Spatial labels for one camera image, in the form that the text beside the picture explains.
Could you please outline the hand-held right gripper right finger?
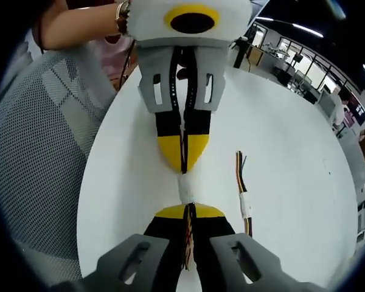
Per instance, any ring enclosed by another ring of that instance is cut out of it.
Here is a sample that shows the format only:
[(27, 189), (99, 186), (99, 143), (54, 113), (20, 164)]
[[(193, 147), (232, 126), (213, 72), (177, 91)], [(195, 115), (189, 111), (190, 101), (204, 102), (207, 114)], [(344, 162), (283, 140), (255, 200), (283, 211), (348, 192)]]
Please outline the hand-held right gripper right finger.
[(224, 213), (194, 204), (193, 256), (203, 291), (315, 291), (282, 270), (280, 259), (245, 233), (235, 233)]

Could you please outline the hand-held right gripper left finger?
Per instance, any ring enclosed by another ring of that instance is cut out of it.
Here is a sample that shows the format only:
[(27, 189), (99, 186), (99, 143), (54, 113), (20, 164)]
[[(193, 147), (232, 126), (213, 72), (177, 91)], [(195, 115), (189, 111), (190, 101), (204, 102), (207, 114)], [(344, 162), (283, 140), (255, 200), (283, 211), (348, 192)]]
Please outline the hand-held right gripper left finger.
[(94, 272), (51, 291), (175, 291), (191, 254), (190, 205), (166, 207), (143, 234), (134, 234), (102, 255)]

